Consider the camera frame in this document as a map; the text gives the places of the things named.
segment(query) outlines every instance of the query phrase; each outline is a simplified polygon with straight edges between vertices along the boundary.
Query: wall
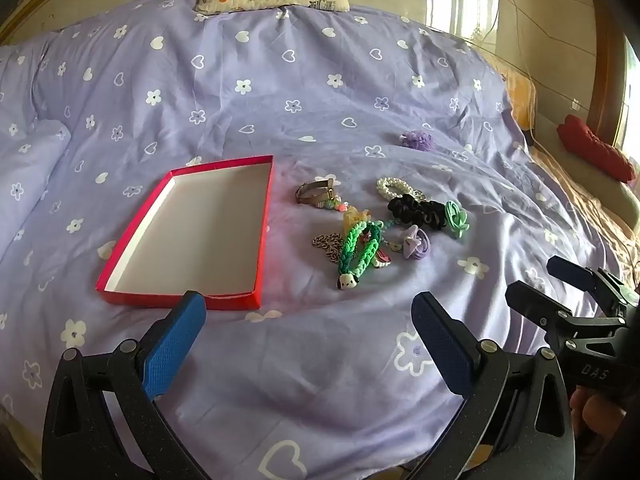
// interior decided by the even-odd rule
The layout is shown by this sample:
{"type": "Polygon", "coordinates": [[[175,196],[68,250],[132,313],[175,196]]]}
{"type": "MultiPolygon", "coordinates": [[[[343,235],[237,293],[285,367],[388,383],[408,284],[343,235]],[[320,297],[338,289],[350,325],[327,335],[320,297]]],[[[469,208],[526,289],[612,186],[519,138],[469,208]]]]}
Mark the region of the wall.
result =
{"type": "MultiPolygon", "coordinates": [[[[25,20],[12,34],[10,42],[23,41],[42,30],[64,27],[126,1],[129,0],[51,0],[25,20]]],[[[497,9],[496,27],[482,46],[521,71],[530,72],[538,90],[539,113],[552,122],[562,122],[567,113],[587,117],[595,70],[592,0],[350,1],[440,25],[440,28],[447,24],[443,13],[449,8],[448,1],[448,30],[473,38],[475,43],[481,43],[491,28],[497,9]],[[514,2],[519,9],[517,18],[514,2]],[[516,25],[520,31],[520,48],[516,25]],[[572,110],[574,98],[582,105],[578,111],[572,110]]]]}

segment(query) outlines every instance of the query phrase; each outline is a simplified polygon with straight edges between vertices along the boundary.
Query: hair accessory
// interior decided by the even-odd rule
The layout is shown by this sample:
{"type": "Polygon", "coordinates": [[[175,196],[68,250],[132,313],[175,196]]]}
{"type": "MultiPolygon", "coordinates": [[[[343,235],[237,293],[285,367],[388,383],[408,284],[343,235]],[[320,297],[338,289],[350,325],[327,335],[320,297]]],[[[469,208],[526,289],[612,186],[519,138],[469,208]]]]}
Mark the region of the hair accessory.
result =
{"type": "Polygon", "coordinates": [[[344,236],[346,237],[350,229],[358,222],[369,222],[370,220],[371,215],[369,214],[368,209],[358,211],[354,206],[348,206],[347,211],[342,215],[342,232],[344,233],[344,236]]]}
{"type": "Polygon", "coordinates": [[[403,231],[402,237],[402,256],[405,260],[414,258],[415,260],[421,260],[431,250],[431,244],[429,237],[422,229],[417,225],[412,225],[407,230],[403,231]]]}
{"type": "Polygon", "coordinates": [[[358,284],[358,279],[371,263],[371,260],[378,250],[380,244],[380,227],[374,222],[358,222],[354,225],[344,239],[344,245],[338,260],[338,288],[353,288],[358,284]],[[368,231],[369,241],[366,243],[362,254],[358,258],[358,263],[353,269],[349,268],[353,255],[355,254],[356,243],[364,231],[368,231]]]}
{"type": "Polygon", "coordinates": [[[403,224],[428,225],[434,231],[446,225],[444,204],[434,200],[418,202],[413,196],[404,194],[391,199],[387,208],[403,224]]]}
{"type": "Polygon", "coordinates": [[[466,223],[466,211],[460,209],[460,206],[453,200],[449,200],[445,204],[445,217],[449,229],[456,235],[456,238],[462,238],[462,233],[469,229],[469,224],[466,223]]]}
{"type": "Polygon", "coordinates": [[[411,196],[414,195],[413,187],[409,186],[404,180],[400,180],[399,178],[393,178],[390,176],[379,178],[376,182],[376,187],[378,188],[378,193],[380,193],[380,196],[387,201],[404,194],[409,194],[411,196]],[[391,187],[396,188],[398,191],[400,191],[400,193],[394,193],[389,189],[391,187]]]}
{"type": "Polygon", "coordinates": [[[420,130],[405,132],[400,136],[400,140],[405,148],[411,148],[412,150],[429,152],[433,149],[433,137],[431,137],[431,134],[427,135],[420,130]]]}
{"type": "Polygon", "coordinates": [[[344,238],[342,238],[342,235],[340,233],[331,233],[329,235],[319,235],[315,237],[311,242],[313,247],[324,249],[324,254],[334,264],[338,263],[338,258],[340,257],[340,251],[342,250],[343,243],[344,243],[344,238]]]}

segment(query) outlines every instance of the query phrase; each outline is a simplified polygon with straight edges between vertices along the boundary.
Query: green hair tie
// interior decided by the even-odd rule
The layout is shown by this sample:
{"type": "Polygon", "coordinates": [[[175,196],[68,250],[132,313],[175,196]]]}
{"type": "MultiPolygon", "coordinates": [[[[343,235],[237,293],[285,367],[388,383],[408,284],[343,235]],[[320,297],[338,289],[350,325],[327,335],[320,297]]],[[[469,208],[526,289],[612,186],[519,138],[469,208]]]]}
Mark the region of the green hair tie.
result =
{"type": "Polygon", "coordinates": [[[338,288],[353,288],[358,284],[358,279],[367,269],[371,260],[376,255],[380,245],[380,226],[376,222],[358,222],[354,225],[344,239],[342,251],[338,258],[338,288]],[[350,269],[351,260],[355,254],[358,238],[364,232],[370,233],[370,239],[364,246],[362,254],[358,258],[358,263],[350,269]]]}
{"type": "Polygon", "coordinates": [[[469,229],[469,224],[466,223],[466,211],[460,209],[453,200],[449,200],[444,206],[444,216],[453,234],[457,238],[462,238],[462,233],[469,229]]]}

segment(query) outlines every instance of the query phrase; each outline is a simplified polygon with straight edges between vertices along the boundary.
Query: bed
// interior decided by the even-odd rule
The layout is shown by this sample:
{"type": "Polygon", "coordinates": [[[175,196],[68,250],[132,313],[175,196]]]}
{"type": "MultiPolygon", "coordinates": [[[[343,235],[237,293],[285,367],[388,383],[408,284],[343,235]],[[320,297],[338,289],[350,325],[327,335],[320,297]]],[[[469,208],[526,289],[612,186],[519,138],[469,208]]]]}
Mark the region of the bed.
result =
{"type": "Polygon", "coordinates": [[[137,0],[0,47],[0,400],[28,430],[42,432],[65,348],[112,351],[164,317],[94,286],[148,193],[186,164],[275,156],[262,308],[209,312],[158,400],[212,478],[355,480],[427,451],[460,399],[411,324],[418,292],[510,351],[544,341],[508,309],[508,283],[594,314],[546,261],[618,274],[616,257],[530,158],[502,78],[462,40],[365,7],[205,17],[195,3],[137,0]],[[410,130],[433,149],[402,147],[410,130]],[[470,229],[431,232],[427,258],[393,256],[337,290],[312,239],[341,215],[294,199],[328,175],[376,219],[390,218],[376,180],[392,176],[456,200],[470,229]]]}

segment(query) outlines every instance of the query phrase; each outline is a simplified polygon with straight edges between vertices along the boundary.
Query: white flower pattern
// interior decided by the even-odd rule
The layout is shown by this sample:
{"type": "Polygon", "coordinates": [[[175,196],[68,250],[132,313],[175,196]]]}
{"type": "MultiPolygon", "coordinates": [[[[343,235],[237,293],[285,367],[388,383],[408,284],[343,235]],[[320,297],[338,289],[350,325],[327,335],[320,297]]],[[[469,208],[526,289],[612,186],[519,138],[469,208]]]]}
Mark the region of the white flower pattern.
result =
{"type": "Polygon", "coordinates": [[[417,332],[415,334],[399,333],[396,337],[396,346],[399,352],[394,358],[394,367],[400,372],[409,370],[413,377],[419,377],[428,365],[433,364],[433,360],[417,332]]]}
{"type": "Polygon", "coordinates": [[[195,124],[196,126],[206,120],[207,118],[204,115],[204,110],[194,110],[193,112],[191,112],[191,117],[189,118],[189,122],[195,124]]]}
{"type": "Polygon", "coordinates": [[[386,97],[376,97],[376,103],[374,104],[374,107],[381,112],[384,112],[389,108],[389,99],[386,97]]]}
{"type": "Polygon", "coordinates": [[[20,201],[20,196],[24,193],[24,189],[22,188],[22,184],[20,182],[16,182],[15,184],[11,184],[11,196],[16,199],[16,201],[20,201]]]}
{"type": "Polygon", "coordinates": [[[292,114],[294,114],[302,110],[302,106],[300,106],[300,101],[297,99],[294,99],[293,101],[285,101],[285,103],[286,103],[286,106],[284,107],[284,110],[286,112],[291,112],[292,114]]]}
{"type": "Polygon", "coordinates": [[[140,194],[142,191],[142,186],[127,186],[125,190],[122,192],[124,196],[131,198],[134,195],[140,194]]]}
{"type": "Polygon", "coordinates": [[[67,319],[65,329],[60,334],[60,341],[65,343],[67,348],[80,348],[84,344],[84,334],[86,333],[86,325],[84,321],[76,321],[67,319]]]}
{"type": "Polygon", "coordinates": [[[148,91],[146,93],[146,102],[152,106],[156,106],[159,102],[162,101],[162,98],[160,97],[160,91],[159,90],[153,90],[153,91],[148,91]]]}
{"type": "Polygon", "coordinates": [[[250,79],[238,79],[236,81],[236,92],[240,92],[242,95],[251,91],[250,79]]]}
{"type": "Polygon", "coordinates": [[[22,378],[29,383],[32,390],[42,387],[42,379],[40,378],[40,365],[38,363],[31,364],[24,360],[24,369],[22,370],[22,378]]]}
{"type": "Polygon", "coordinates": [[[84,218],[79,218],[78,220],[72,220],[68,226],[66,226],[66,230],[70,233],[75,233],[79,231],[82,227],[82,222],[84,222],[84,218]]]}
{"type": "Polygon", "coordinates": [[[466,260],[458,260],[460,267],[465,267],[465,272],[474,275],[478,280],[482,280],[489,272],[489,266],[480,261],[480,258],[469,256],[466,260]]]}
{"type": "Polygon", "coordinates": [[[525,274],[527,275],[527,281],[529,282],[529,285],[531,285],[533,288],[536,288],[540,292],[545,291],[545,280],[538,276],[538,271],[534,267],[525,270],[525,274]]]}
{"type": "Polygon", "coordinates": [[[334,88],[342,86],[342,74],[329,74],[329,79],[326,83],[334,88]]]}
{"type": "Polygon", "coordinates": [[[545,229],[545,241],[555,246],[558,241],[558,235],[551,232],[549,229],[545,229]]]}
{"type": "Polygon", "coordinates": [[[119,40],[120,38],[122,38],[125,34],[127,33],[127,25],[123,25],[122,27],[118,27],[116,29],[116,32],[114,33],[113,37],[116,40],[119,40]]]}

